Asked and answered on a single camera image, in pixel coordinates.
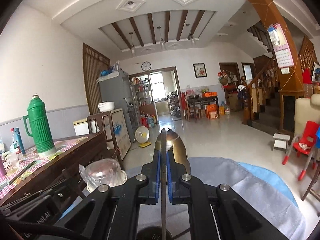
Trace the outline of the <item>dark chopstick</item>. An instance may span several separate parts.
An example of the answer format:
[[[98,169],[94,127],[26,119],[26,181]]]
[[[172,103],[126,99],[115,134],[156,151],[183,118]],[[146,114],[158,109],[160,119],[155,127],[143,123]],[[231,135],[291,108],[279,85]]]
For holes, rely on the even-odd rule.
[[[166,152],[167,152],[167,134],[163,128],[161,130],[161,227],[162,239],[166,240],[166,188],[167,188],[167,168],[166,168]]]

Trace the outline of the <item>grey tablecloth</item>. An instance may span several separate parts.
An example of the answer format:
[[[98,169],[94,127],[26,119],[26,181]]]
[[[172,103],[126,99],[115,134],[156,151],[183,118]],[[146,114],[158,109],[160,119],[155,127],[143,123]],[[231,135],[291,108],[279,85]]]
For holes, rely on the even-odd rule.
[[[229,185],[283,233],[286,239],[303,238],[305,223],[299,209],[281,192],[252,175],[237,162],[225,158],[192,158],[190,175],[210,186]],[[97,189],[106,192],[108,188],[111,187],[100,185]],[[185,204],[171,204],[168,186],[166,189],[166,239],[191,239],[188,207]],[[158,203],[140,206],[137,232],[150,226],[161,227],[161,169]],[[74,239],[74,236],[75,232],[65,229],[65,239]]]

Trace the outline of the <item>white bowl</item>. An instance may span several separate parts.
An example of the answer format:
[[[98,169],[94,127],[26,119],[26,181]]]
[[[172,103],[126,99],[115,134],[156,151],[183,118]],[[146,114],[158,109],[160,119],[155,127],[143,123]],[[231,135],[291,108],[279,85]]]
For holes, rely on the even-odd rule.
[[[88,175],[86,189],[91,193],[100,185],[105,184],[109,187],[115,187],[123,185],[126,181],[127,174],[123,170],[120,170],[114,174],[103,174],[103,172],[98,172],[97,174]]]

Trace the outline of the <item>clear plastic bag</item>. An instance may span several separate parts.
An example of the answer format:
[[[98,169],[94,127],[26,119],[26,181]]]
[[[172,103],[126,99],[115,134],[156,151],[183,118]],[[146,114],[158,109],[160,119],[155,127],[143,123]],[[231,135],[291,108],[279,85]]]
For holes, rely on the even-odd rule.
[[[119,163],[114,159],[101,159],[99,161],[94,161],[84,167],[79,164],[79,173],[81,178],[85,181],[88,179],[88,175],[97,174],[98,172],[103,172],[103,174],[114,174],[119,172],[121,169]]]

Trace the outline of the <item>grey metal utensil holder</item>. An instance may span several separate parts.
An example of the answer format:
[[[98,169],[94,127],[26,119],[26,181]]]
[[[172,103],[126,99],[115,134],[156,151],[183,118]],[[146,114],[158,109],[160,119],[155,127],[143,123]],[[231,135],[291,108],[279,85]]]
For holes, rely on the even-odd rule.
[[[136,240],[162,240],[162,228],[160,226],[150,226],[137,232]]]

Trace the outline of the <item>dark wooden bench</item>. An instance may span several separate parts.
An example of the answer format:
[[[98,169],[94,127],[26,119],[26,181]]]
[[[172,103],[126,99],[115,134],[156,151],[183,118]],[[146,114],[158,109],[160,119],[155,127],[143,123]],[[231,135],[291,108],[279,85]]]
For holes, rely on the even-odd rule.
[[[86,166],[91,161],[112,156],[107,149],[104,133],[90,134],[67,151],[35,170],[9,192],[1,197],[1,205],[18,200],[26,194],[33,194],[44,190],[56,183],[62,177],[62,170],[66,169],[71,176],[79,175],[79,165]]]

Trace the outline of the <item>plastic water bottle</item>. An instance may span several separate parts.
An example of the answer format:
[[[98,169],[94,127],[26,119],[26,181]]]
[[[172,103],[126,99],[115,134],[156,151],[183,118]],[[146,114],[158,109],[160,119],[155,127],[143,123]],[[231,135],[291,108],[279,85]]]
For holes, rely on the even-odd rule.
[[[11,129],[11,135],[12,135],[12,143],[10,145],[10,152],[16,154],[16,157],[19,158],[22,154],[18,138],[17,138],[17,133],[14,128]]]

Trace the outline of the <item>steel electric kettle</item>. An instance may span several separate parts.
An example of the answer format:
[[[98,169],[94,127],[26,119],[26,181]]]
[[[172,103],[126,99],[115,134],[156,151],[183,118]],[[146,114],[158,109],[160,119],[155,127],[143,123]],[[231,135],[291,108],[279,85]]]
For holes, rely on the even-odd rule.
[[[185,148],[185,145],[181,137],[175,131],[167,127],[163,128],[160,131],[160,134],[156,138],[154,150],[161,151],[161,145],[162,145],[161,138],[162,138],[163,130],[165,130],[166,132],[166,151],[172,150],[174,154],[175,162],[184,165],[187,174],[190,174],[191,168],[190,168],[187,150]]]

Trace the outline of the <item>green thermos jug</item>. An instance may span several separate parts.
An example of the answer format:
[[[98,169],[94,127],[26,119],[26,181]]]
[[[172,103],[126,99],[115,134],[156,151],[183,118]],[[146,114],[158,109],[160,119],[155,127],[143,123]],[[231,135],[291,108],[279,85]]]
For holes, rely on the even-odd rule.
[[[48,158],[57,150],[50,131],[45,103],[35,94],[31,97],[27,108],[27,115],[23,116],[25,131],[32,137],[40,158]]]

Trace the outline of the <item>white step stool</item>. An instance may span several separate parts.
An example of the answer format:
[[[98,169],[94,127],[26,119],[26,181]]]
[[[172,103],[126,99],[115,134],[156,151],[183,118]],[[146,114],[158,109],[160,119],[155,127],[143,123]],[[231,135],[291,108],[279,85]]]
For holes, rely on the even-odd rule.
[[[272,150],[281,150],[286,152],[290,141],[290,136],[286,134],[274,133],[273,135],[274,143]]]

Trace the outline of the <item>red plastic chair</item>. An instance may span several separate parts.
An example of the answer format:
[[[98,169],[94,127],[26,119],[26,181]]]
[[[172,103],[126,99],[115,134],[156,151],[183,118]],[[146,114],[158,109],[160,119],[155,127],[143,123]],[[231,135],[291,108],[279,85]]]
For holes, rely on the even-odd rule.
[[[298,176],[298,181],[301,181],[304,176],[306,175],[306,171],[310,162],[312,161],[312,168],[315,169],[317,166],[317,150],[316,150],[316,143],[317,143],[317,131],[319,129],[319,124],[313,121],[307,121],[306,126],[302,135],[295,135],[291,141],[291,145],[287,150],[285,157],[282,161],[282,164],[285,165],[289,160],[290,154],[293,150],[297,152],[297,157],[301,155],[307,156],[307,161]]]

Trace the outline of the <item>grey refrigerator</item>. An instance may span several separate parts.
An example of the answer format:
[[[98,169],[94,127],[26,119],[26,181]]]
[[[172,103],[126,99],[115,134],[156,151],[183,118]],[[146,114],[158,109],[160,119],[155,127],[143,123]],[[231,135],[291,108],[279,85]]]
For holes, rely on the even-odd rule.
[[[119,69],[107,76],[99,77],[97,83],[102,102],[114,102],[116,109],[123,110],[130,141],[135,142],[135,131],[140,126],[140,120],[137,100],[133,95],[133,84],[129,75]]]

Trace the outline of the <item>framed wall picture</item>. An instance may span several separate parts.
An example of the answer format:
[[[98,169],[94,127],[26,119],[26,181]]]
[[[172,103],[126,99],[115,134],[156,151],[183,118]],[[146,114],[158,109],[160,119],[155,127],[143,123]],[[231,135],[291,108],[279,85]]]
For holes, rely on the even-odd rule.
[[[206,67],[204,63],[194,63],[193,67],[196,78],[207,77]]]

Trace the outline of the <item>round wall clock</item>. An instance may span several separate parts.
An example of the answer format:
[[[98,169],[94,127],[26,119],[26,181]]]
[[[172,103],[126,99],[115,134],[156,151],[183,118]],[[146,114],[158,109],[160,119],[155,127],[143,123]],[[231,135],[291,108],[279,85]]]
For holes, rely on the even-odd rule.
[[[151,63],[149,61],[145,61],[141,65],[142,70],[145,71],[145,72],[150,71],[151,67],[152,67],[152,65],[151,65]]]

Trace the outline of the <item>wall calendar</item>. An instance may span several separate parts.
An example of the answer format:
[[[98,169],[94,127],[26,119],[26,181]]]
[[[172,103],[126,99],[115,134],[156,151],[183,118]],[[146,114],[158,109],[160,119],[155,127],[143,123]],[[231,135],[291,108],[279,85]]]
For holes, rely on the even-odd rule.
[[[279,23],[272,24],[268,27],[267,32],[274,49],[278,67],[293,67],[291,50],[281,25]]]

